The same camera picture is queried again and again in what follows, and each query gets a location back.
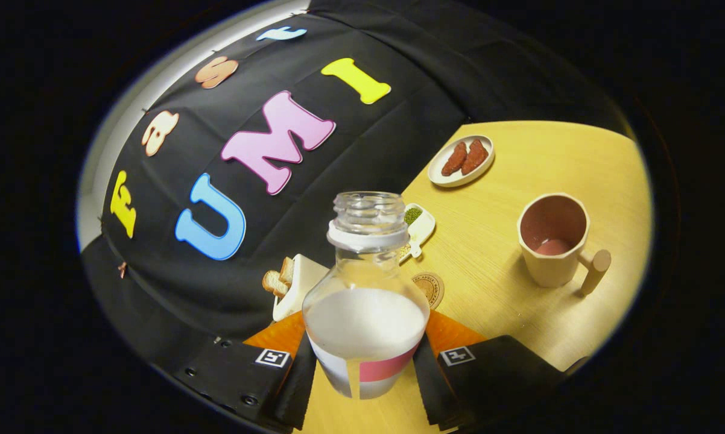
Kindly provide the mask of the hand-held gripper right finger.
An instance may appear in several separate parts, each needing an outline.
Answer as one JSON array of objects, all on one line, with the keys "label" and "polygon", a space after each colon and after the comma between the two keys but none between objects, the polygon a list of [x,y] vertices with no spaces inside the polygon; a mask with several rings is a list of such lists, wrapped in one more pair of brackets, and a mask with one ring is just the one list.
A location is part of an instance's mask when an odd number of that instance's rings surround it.
[{"label": "hand-held gripper right finger", "polygon": [[428,422],[443,430],[511,417],[567,377],[512,336],[485,338],[436,310],[413,363]]}]

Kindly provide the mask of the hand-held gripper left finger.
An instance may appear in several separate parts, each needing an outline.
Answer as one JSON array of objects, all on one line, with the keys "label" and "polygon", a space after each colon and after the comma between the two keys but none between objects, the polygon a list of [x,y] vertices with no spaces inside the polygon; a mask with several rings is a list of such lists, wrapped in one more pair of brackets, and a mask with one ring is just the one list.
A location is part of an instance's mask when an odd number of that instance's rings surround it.
[{"label": "hand-held gripper left finger", "polygon": [[306,335],[293,349],[244,340],[170,328],[158,333],[157,367],[182,392],[247,429],[301,429],[316,361]]}]

